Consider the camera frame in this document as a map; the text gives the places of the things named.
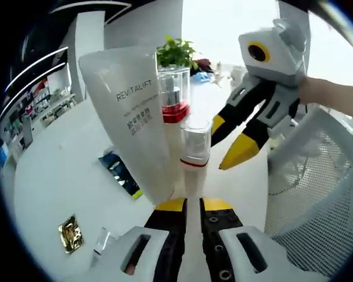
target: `transparent container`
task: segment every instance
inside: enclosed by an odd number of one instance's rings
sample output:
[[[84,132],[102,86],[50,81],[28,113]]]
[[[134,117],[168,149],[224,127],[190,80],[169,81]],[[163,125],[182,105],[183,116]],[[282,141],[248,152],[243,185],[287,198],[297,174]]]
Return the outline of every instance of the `transparent container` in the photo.
[[[180,122],[189,114],[189,68],[159,68],[158,82],[164,122]]]
[[[102,227],[99,237],[95,243],[91,267],[95,266],[102,256],[103,250],[115,241],[115,237],[106,228]]]
[[[211,152],[212,121],[189,115],[181,122],[181,131],[181,162],[195,167],[205,166]]]

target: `white squeeze tube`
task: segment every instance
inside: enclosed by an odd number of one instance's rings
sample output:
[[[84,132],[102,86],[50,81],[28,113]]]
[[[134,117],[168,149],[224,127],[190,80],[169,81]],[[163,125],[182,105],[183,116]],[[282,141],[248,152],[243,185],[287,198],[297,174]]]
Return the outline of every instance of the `white squeeze tube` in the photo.
[[[130,174],[153,204],[168,200],[174,184],[155,51],[110,49],[81,57],[79,65],[99,119]]]

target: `red object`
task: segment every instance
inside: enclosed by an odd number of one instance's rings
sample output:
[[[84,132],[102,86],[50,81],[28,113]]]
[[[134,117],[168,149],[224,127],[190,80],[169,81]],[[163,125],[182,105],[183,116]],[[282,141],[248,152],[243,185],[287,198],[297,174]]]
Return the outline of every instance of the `red object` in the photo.
[[[41,91],[45,87],[45,82],[47,79],[41,80],[41,82],[38,84],[38,86],[34,89],[33,91],[33,97],[35,97],[39,91]]]
[[[189,111],[190,108],[187,102],[183,102],[172,107],[162,108],[164,123],[178,123],[188,116]]]
[[[189,166],[194,166],[194,167],[204,167],[207,165],[208,161],[206,163],[204,163],[203,165],[201,164],[196,164],[196,163],[189,163],[189,162],[186,162],[185,160],[182,160],[181,159],[181,162],[182,163],[185,163],[186,165],[189,165]]]
[[[30,106],[26,109],[26,114],[30,115],[32,111],[33,111],[33,107]]]

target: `green leaves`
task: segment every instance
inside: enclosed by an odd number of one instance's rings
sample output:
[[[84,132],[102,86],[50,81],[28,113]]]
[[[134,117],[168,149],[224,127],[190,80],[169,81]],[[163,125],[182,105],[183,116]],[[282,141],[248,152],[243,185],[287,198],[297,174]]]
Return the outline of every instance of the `green leaves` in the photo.
[[[165,35],[166,44],[157,47],[158,65],[167,67],[169,65],[186,66],[198,68],[196,62],[192,60],[195,50],[190,47],[191,41],[183,41],[181,38],[172,39]]]

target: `human arm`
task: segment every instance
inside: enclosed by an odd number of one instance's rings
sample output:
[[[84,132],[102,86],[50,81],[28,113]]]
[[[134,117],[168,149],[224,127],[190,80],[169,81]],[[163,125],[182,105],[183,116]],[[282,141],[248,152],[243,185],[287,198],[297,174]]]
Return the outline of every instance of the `human arm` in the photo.
[[[301,103],[318,103],[353,116],[353,86],[306,77],[299,86]]]

